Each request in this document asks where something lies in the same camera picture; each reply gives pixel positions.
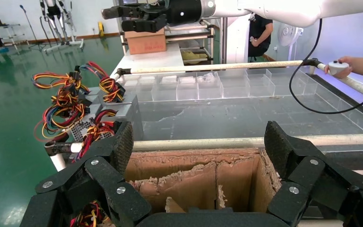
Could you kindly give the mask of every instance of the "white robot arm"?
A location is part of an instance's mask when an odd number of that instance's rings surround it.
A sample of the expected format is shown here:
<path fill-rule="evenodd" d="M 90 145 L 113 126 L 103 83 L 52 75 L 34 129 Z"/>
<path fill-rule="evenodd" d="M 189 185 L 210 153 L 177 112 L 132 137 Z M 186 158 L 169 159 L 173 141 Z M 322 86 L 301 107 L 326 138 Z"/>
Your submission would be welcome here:
<path fill-rule="evenodd" d="M 214 1 L 216 9 L 213 17 L 238 17 L 254 12 L 263 18 L 297 27 L 308 27 L 320 18 L 363 13 L 363 0 Z"/>
<path fill-rule="evenodd" d="M 206 17 L 239 17 L 256 13 L 297 27 L 308 27 L 320 18 L 363 13 L 363 0 L 158 0 L 156 4 L 126 4 L 102 10 L 104 19 L 124 20 L 124 31 L 156 32 L 166 24 L 177 25 Z"/>

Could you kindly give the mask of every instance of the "handheld controller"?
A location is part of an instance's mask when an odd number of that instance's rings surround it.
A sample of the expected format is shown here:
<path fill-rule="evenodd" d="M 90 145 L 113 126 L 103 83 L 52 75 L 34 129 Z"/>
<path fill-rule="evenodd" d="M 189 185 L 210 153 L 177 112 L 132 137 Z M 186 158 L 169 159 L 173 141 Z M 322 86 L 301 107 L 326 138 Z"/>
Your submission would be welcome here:
<path fill-rule="evenodd" d="M 339 61 L 329 62 L 329 72 L 332 76 L 348 68 L 350 65 Z"/>

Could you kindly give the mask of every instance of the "torn cardboard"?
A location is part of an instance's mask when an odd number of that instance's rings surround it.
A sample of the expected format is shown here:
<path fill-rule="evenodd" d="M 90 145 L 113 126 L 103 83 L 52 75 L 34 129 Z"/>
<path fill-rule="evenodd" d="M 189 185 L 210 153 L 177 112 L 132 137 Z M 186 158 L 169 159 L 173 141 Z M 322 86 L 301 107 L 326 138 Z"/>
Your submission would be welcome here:
<path fill-rule="evenodd" d="M 125 178 L 154 213 L 173 210 L 173 201 L 179 211 L 230 207 L 235 212 L 265 212 L 280 188 L 269 157 L 259 149 L 137 152 Z"/>

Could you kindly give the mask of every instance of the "white table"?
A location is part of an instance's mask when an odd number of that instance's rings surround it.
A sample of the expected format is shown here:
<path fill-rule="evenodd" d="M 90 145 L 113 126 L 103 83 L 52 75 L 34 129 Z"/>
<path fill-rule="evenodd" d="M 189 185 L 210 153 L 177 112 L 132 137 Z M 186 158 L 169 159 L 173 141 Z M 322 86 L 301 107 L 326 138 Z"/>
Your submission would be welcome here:
<path fill-rule="evenodd" d="M 170 43 L 166 45 L 166 51 L 156 53 L 131 54 L 129 51 L 124 55 L 115 70 L 110 75 L 115 77 L 117 69 L 131 68 L 156 68 L 168 66 L 184 66 L 182 53 L 178 43 Z"/>

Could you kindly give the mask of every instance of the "yellow object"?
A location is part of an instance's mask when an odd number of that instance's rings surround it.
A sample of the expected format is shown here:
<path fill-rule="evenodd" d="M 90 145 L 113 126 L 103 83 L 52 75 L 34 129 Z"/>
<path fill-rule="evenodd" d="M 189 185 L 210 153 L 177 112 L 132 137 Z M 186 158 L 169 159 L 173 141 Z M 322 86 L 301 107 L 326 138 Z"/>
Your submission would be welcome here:
<path fill-rule="evenodd" d="M 104 25 L 102 24 L 102 22 L 98 22 L 98 36 L 99 37 L 103 37 L 104 36 Z"/>
<path fill-rule="evenodd" d="M 181 58 L 183 58 L 183 60 L 204 59 L 207 57 L 208 56 L 205 53 L 193 53 L 192 51 L 182 51 L 181 52 Z M 200 62 L 201 61 L 191 61 L 191 62 L 188 62 L 187 64 L 197 64 Z"/>

